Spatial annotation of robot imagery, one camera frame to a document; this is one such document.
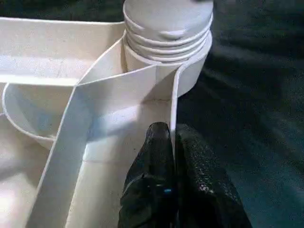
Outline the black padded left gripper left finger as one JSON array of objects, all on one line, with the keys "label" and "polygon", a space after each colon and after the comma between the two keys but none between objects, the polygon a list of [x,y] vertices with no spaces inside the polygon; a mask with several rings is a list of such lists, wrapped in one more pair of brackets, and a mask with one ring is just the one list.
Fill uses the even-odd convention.
[{"label": "black padded left gripper left finger", "polygon": [[152,123],[130,166],[120,198],[119,228],[172,228],[177,211],[170,130]]}]

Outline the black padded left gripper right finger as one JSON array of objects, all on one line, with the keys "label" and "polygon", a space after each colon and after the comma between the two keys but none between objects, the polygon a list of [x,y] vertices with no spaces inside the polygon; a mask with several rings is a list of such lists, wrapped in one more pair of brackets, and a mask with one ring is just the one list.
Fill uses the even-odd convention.
[{"label": "black padded left gripper right finger", "polygon": [[181,228],[250,228],[239,194],[216,154],[194,129],[175,141]]}]

